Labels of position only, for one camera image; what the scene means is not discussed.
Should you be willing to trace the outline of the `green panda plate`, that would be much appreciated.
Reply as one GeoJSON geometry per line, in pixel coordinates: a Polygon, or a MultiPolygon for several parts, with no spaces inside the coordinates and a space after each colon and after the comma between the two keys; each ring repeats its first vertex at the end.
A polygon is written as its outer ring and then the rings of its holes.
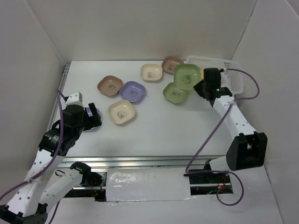
{"type": "Polygon", "coordinates": [[[194,64],[177,65],[173,72],[173,84],[182,91],[194,91],[194,86],[202,80],[201,69],[194,64]]]}
{"type": "Polygon", "coordinates": [[[181,104],[186,101],[189,91],[183,91],[175,86],[174,83],[169,83],[163,90],[163,96],[173,104],[181,104]]]}

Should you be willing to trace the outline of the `cream panda plate front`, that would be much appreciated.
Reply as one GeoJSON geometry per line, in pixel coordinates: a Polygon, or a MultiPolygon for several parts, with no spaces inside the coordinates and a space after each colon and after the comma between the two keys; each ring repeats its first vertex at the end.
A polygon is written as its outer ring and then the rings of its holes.
{"type": "Polygon", "coordinates": [[[130,121],[136,114],[134,106],[127,100],[120,100],[108,108],[111,120],[118,125],[130,121]]]}

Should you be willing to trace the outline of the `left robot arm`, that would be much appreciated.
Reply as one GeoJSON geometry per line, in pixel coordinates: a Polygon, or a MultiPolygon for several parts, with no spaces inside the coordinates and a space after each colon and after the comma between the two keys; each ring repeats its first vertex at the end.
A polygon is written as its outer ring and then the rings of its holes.
{"type": "Polygon", "coordinates": [[[102,125],[94,103],[84,108],[67,105],[60,109],[60,120],[47,131],[39,144],[35,161],[25,180],[13,187],[14,197],[0,207],[0,218],[10,224],[43,224],[49,211],[76,185],[87,186],[100,178],[83,162],[73,163],[60,180],[47,184],[83,131],[102,125]]]}

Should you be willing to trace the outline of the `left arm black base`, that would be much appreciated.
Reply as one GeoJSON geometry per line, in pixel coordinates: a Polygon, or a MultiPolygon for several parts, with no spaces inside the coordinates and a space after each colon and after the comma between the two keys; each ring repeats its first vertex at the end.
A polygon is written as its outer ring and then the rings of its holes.
{"type": "Polygon", "coordinates": [[[65,198],[93,198],[97,202],[106,202],[107,172],[92,172],[91,167],[82,162],[75,162],[70,167],[82,175],[79,185],[73,187],[65,198]]]}

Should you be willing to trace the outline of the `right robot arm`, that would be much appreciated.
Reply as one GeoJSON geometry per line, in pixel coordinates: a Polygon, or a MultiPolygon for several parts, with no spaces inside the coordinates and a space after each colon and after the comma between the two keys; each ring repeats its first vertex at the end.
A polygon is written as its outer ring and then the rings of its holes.
{"type": "Polygon", "coordinates": [[[221,171],[238,171],[264,165],[268,138],[259,133],[244,117],[235,98],[227,87],[221,87],[223,69],[204,69],[204,78],[194,86],[194,90],[221,116],[232,138],[226,155],[206,162],[204,179],[213,183],[221,171]]]}

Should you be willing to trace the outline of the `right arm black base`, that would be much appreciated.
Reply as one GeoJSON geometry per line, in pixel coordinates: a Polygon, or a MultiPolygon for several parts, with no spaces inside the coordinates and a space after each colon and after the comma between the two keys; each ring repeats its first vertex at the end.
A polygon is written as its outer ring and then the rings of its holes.
{"type": "Polygon", "coordinates": [[[202,170],[210,170],[209,162],[210,160],[205,160],[201,167],[192,164],[188,168],[188,173],[184,174],[184,177],[187,177],[189,180],[191,195],[215,195],[217,191],[223,187],[224,189],[220,191],[220,194],[233,194],[228,174],[199,172],[202,170]]]}

